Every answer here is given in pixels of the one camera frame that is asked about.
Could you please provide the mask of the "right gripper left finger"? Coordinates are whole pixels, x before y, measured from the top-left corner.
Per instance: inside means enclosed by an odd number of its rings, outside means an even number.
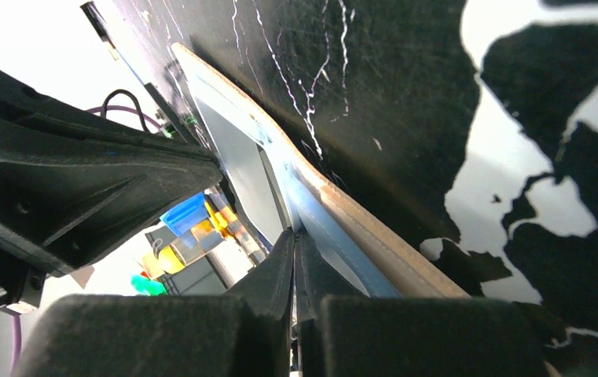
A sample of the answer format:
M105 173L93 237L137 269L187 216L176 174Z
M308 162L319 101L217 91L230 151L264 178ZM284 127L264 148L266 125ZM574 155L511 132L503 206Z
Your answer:
M295 235L220 295L69 295L41 316L15 376L286 376Z

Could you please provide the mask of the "beige leather card holder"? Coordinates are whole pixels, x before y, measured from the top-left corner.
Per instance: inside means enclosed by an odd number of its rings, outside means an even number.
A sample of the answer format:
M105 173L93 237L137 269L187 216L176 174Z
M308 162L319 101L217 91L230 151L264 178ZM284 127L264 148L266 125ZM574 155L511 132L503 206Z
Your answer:
M231 106L253 120L251 136L272 185L283 223L305 229L321 256L372 297L463 298L465 292L417 250L330 182L260 106L180 43L171 51L192 98Z

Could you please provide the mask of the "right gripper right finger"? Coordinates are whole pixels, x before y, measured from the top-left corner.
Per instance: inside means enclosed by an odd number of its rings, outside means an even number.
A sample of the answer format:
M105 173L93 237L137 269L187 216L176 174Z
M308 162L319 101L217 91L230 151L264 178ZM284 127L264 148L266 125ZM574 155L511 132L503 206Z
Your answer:
M517 308L477 298L369 298L295 236L305 376L546 376Z

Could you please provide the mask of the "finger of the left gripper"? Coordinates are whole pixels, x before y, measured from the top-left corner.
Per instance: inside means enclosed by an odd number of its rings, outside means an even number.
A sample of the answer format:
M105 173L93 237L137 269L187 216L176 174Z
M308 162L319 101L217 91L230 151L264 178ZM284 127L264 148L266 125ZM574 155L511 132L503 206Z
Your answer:
M203 147L73 108L0 71L0 258L70 273L221 180Z

